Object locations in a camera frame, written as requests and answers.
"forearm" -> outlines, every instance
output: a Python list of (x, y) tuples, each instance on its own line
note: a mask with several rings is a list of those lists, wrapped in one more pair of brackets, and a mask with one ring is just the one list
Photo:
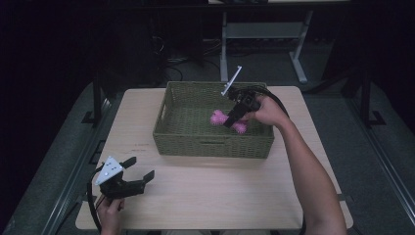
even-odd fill
[[(294, 185), (304, 211), (307, 227), (332, 224), (330, 228), (336, 228), (335, 231), (346, 232), (345, 219), (336, 189), (323, 165), (309, 149), (290, 120), (287, 119), (278, 128), (284, 138)], [(319, 230), (324, 233), (327, 231), (325, 229)]]

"wooden table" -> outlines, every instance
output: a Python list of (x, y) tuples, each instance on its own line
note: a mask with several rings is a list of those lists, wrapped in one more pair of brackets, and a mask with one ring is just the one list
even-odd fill
[[(307, 106), (296, 87), (268, 87), (286, 106), (291, 119), (334, 181)], [(302, 210), (293, 185), (283, 139), (275, 140), (265, 160), (161, 156), (153, 128), (164, 89), (125, 92), (100, 162), (113, 156), (119, 162), (137, 157), (124, 171), (124, 180), (138, 180), (151, 170), (156, 176), (145, 193), (126, 199), (125, 229), (298, 229)], [(99, 188), (93, 188), (100, 195)], [(347, 227), (353, 224), (341, 202)], [(79, 229), (96, 229), (87, 204), (76, 220)]]

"dark background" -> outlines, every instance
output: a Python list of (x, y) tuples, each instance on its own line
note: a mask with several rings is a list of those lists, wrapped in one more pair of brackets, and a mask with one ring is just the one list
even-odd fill
[[(109, 11), (105, 6), (102, 1), (0, 1), (1, 230), (87, 84), (99, 76), (111, 96), (114, 87), (161, 82), (162, 61), (150, 50), (155, 29), (148, 15)], [(352, 1), (322, 78), (360, 66), (414, 131), (413, 12), (410, 1)], [(320, 24), (330, 23), (322, 19)], [(161, 28), (171, 37), (170, 46), (197, 58), (200, 37), (177, 34), (175, 26)], [(318, 27), (310, 34), (331, 36)]]

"gray floor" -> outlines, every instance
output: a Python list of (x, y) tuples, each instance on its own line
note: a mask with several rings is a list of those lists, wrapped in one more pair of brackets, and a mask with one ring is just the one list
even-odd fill
[[(301, 61), (309, 78), (306, 85), (297, 81), (285, 51), (229, 57), (229, 73), (232, 74), (236, 66), (242, 66), (238, 77), (240, 81), (294, 85), (306, 90), (321, 82), (327, 52), (327, 46), (304, 48)], [(206, 59), (219, 64), (218, 56)], [(183, 80), (220, 80), (219, 70), (211, 63), (205, 63), (204, 67), (186, 63), (175, 68), (183, 73)], [(176, 70), (167, 70), (167, 73), (172, 80), (180, 79)], [(379, 111), (387, 125), (374, 126), (371, 130), (362, 127), (354, 111), (358, 97), (351, 100), (342, 97), (340, 89), (343, 84), (341, 81), (319, 94), (304, 95), (304, 99), (354, 219), (356, 229), (349, 229), (348, 234), (415, 234), (414, 224), (397, 197), (387, 171), (380, 164), (379, 150), (373, 148), (369, 138), (373, 134), (379, 140), (408, 191), (414, 195), (414, 135), (394, 112), (382, 90), (375, 85), (372, 85), (371, 110)], [(81, 123), (85, 113), (93, 110), (92, 87), (85, 88), (4, 234), (53, 234), (63, 221), (63, 214), (69, 213), (73, 206), (74, 210), (63, 223), (59, 234), (97, 234), (96, 231), (81, 231), (75, 227), (79, 210), (77, 202), (82, 201), (86, 182), (95, 168), (88, 162), (93, 157), (99, 157), (99, 154), (94, 154), (95, 148), (107, 138), (121, 99), (122, 92), (107, 103), (104, 119), (93, 128), (92, 124)], [(297, 232), (281, 231), (281, 234)]]

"pink object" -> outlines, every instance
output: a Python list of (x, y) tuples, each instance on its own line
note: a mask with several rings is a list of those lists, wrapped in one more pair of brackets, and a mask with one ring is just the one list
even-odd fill
[[(225, 123), (225, 121), (229, 118), (226, 114), (224, 114), (220, 110), (215, 110), (210, 117), (210, 123), (213, 125), (220, 125)], [(238, 120), (233, 125), (234, 128), (239, 134), (243, 134), (247, 131), (248, 122), (245, 120)]]

